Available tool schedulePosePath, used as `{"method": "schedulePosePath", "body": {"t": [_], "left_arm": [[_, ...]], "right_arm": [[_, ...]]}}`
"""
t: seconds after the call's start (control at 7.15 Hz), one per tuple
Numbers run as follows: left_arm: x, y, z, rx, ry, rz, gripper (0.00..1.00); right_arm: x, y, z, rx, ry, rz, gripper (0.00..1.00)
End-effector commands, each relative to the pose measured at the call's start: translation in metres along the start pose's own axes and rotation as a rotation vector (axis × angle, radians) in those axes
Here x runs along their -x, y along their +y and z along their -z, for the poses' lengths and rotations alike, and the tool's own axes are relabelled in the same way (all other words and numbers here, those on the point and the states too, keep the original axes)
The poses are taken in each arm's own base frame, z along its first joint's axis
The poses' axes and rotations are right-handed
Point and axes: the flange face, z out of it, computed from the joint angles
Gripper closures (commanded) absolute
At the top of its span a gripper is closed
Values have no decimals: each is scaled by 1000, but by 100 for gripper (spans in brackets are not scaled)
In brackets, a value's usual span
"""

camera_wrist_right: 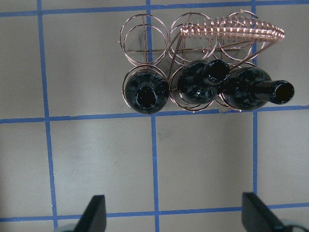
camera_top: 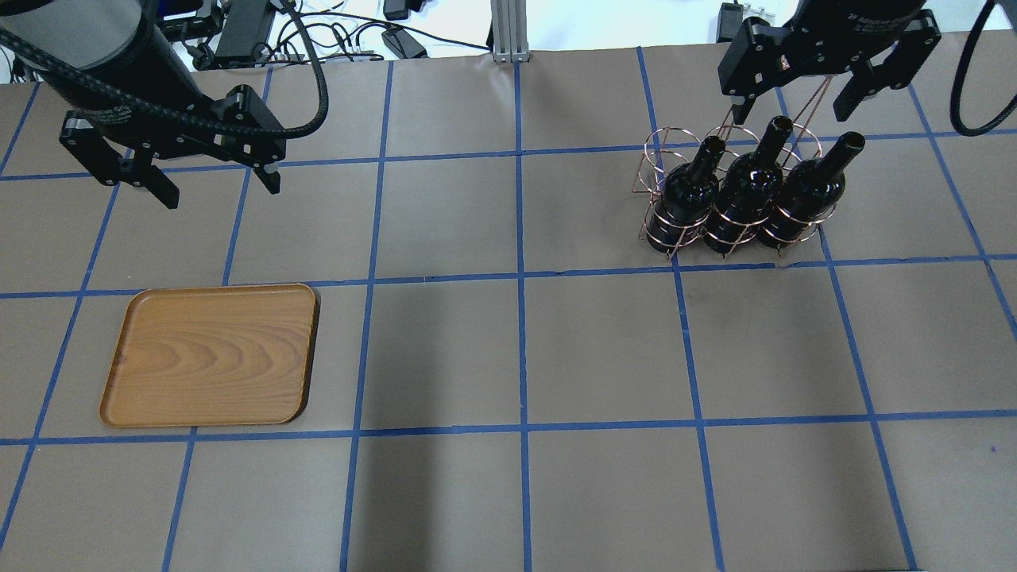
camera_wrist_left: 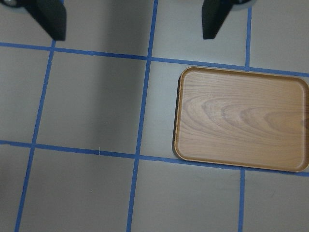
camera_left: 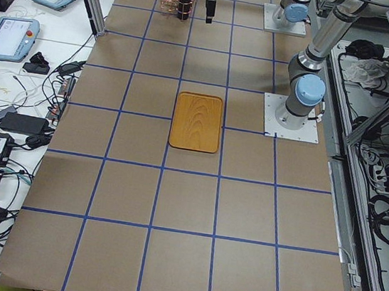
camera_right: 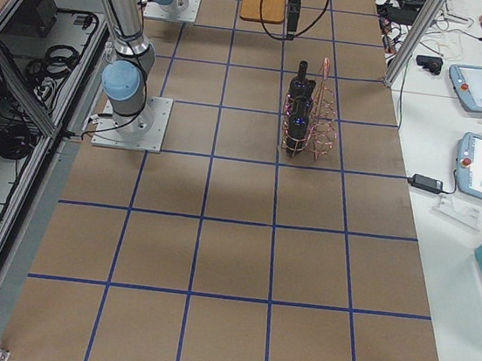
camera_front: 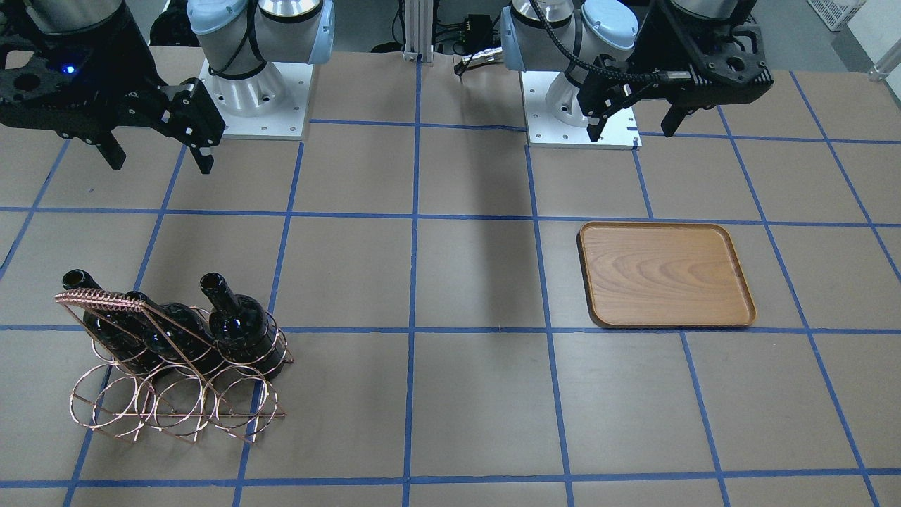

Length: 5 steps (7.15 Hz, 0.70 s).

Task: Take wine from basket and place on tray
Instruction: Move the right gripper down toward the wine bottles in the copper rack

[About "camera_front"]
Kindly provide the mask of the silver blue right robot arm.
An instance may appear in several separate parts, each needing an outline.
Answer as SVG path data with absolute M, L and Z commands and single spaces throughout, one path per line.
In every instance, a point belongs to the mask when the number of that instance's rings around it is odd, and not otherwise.
M 331 1 L 189 1 L 189 29 L 207 80 L 168 84 L 125 1 L 4 1 L 2 124 L 93 145 L 114 170 L 126 155 L 113 131 L 145 127 L 189 147 L 203 174 L 225 133 L 223 112 L 260 115 L 286 99 L 279 62 L 324 64 L 334 47 Z

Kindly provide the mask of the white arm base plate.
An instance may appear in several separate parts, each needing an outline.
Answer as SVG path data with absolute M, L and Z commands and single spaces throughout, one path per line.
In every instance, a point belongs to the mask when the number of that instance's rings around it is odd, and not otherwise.
M 538 148 L 634 150 L 641 146 L 630 108 L 613 115 L 598 140 L 588 135 L 588 118 L 577 102 L 577 88 L 561 72 L 520 73 L 529 144 Z
M 204 61 L 199 78 L 225 122 L 223 140 L 302 141 L 316 70 L 303 63 L 270 62 L 247 80 L 226 80 L 213 77 Z

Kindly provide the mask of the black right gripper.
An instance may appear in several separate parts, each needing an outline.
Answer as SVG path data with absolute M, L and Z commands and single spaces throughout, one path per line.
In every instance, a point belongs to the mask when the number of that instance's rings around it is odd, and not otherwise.
M 14 51 L 30 57 L 2 67 L 3 125 L 86 139 L 113 170 L 127 158 L 113 129 L 147 127 L 189 147 L 200 173 L 211 173 L 226 128 L 217 101 L 200 78 L 162 80 L 125 2 L 4 1 L 4 65 Z

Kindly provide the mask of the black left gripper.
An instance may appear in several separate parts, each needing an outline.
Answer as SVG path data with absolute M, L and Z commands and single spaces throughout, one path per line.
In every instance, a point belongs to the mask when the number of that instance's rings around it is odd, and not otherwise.
M 688 106 L 743 105 L 756 101 L 774 84 L 754 23 L 754 1 L 653 1 L 644 20 L 644 49 L 652 72 L 620 71 L 603 62 L 588 70 L 577 103 L 588 118 L 586 132 L 597 142 L 609 119 L 649 99 L 662 84 L 662 71 L 688 73 L 689 79 L 664 84 L 671 103 L 660 122 L 673 137 L 693 115 Z

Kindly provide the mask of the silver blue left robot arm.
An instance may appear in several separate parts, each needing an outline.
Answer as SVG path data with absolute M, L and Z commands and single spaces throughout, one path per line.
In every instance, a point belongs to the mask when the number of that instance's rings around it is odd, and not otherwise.
M 672 137 L 698 110 L 750 104 L 774 85 L 753 1 L 512 1 L 500 14 L 505 67 L 553 75 L 541 99 L 550 124 L 599 142 L 618 113 L 669 104 Z

